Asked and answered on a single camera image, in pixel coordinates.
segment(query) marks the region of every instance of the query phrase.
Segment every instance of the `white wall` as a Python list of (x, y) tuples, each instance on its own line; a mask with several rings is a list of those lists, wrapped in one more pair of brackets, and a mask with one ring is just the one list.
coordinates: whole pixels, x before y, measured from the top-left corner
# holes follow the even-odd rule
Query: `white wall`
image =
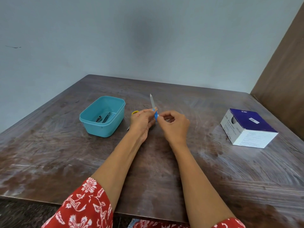
[(0, 132), (87, 74), (249, 93), (302, 2), (0, 0)]

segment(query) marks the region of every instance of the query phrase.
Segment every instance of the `purple and white box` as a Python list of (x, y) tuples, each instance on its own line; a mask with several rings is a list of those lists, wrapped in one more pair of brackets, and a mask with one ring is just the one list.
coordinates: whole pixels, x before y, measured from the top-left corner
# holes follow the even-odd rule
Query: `purple and white box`
[(230, 108), (221, 125), (231, 143), (238, 146), (264, 148), (278, 134), (254, 111)]

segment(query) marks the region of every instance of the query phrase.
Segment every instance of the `forearm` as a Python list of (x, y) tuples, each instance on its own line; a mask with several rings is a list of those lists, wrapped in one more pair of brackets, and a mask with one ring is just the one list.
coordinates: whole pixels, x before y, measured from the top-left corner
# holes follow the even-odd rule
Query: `forearm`
[(92, 175), (92, 178), (105, 190), (113, 210), (116, 208), (127, 172), (140, 146), (138, 135), (129, 131)]
[(234, 217), (213, 188), (187, 146), (173, 146), (191, 228), (212, 227)]

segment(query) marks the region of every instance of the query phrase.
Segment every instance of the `floor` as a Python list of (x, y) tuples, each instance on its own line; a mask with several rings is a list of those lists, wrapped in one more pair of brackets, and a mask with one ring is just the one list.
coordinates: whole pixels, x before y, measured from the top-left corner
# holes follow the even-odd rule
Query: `floor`
[[(40, 228), (58, 208), (41, 203), (0, 199), (0, 227)], [(113, 228), (127, 228), (131, 220), (130, 217), (114, 213)]]

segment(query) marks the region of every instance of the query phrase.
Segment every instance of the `brown tabletop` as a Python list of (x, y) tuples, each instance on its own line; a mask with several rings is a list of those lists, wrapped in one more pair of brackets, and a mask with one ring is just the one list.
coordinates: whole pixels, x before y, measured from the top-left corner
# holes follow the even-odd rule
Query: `brown tabletop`
[[(0, 195), (61, 204), (109, 156), (130, 115), (175, 109), (190, 120), (188, 146), (247, 227), (303, 227), (304, 142), (247, 93), (88, 75), (0, 134)], [(100, 96), (122, 98), (109, 138), (86, 133), (79, 114)], [(234, 146), (220, 126), (228, 108), (257, 111), (279, 135), (264, 149)], [(177, 162), (158, 125), (128, 172), (116, 212), (187, 222)]]

